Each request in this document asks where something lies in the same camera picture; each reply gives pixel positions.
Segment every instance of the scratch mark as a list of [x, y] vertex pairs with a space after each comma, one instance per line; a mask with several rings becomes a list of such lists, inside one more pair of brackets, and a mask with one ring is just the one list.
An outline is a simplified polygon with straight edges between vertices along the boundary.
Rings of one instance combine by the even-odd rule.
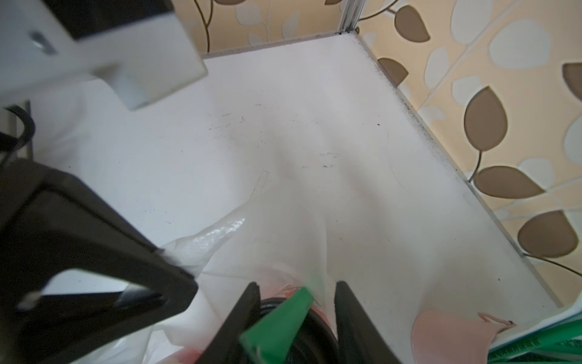
[[253, 192], [251, 193], [251, 199], [257, 195], [260, 195], [262, 192], [262, 189], [265, 188], [265, 184], [267, 183], [267, 180], [269, 179], [269, 172], [267, 171], [263, 171], [261, 172], [261, 175], [258, 177], [257, 183], [255, 184], [255, 187], [253, 189]]
[[390, 165], [390, 170], [392, 171], [392, 175], [394, 176], [394, 179], [398, 182], [398, 184], [400, 185], [400, 187], [404, 188], [404, 186], [402, 185], [402, 183], [400, 183], [400, 181], [398, 180], [398, 177], [396, 177], [396, 174], [394, 173], [394, 169], [392, 169], [392, 164]]

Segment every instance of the black round object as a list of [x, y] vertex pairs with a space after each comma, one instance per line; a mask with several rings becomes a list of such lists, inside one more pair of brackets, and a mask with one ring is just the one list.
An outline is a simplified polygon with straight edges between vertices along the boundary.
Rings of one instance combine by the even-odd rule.
[[[285, 298], [268, 298], [261, 301], [261, 317], [277, 308]], [[250, 364], [245, 356], [241, 364]], [[303, 325], [287, 355], [287, 364], [337, 364], [338, 340], [317, 312], [309, 310]]]

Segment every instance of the plastic bag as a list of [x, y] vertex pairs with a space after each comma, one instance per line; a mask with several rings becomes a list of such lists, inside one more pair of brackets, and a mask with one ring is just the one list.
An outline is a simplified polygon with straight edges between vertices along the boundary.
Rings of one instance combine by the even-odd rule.
[[[326, 274], [325, 221], [308, 196], [292, 183], [272, 188], [198, 234], [161, 249], [168, 262], [196, 277], [199, 290], [192, 304], [183, 313], [148, 328], [146, 340], [136, 335], [138, 331], [92, 352], [91, 362], [117, 364], [115, 356], [106, 354], [123, 348], [134, 353], [132, 358], [142, 358], [126, 363], [148, 364], [159, 359], [155, 352], [176, 351], [176, 346], [203, 351], [252, 281], [260, 286], [263, 299], [286, 287], [307, 287], [335, 332], [334, 284]], [[150, 336], [155, 337], [155, 345]]]

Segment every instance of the green tag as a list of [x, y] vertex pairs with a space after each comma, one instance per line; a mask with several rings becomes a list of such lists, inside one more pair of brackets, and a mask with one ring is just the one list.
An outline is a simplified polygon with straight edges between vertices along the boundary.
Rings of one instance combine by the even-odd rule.
[[312, 303], [313, 296], [302, 287], [239, 337], [253, 363], [284, 363]]

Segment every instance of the leaf-patterned wallpaper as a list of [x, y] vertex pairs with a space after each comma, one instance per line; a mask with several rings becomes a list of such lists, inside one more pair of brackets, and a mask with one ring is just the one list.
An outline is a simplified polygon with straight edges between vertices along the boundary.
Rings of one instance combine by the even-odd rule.
[[345, 0], [172, 0], [200, 53], [336, 31]]
[[[356, 29], [524, 253], [577, 271], [581, 18], [580, 0], [368, 0]], [[530, 260], [564, 304], [582, 290]]]

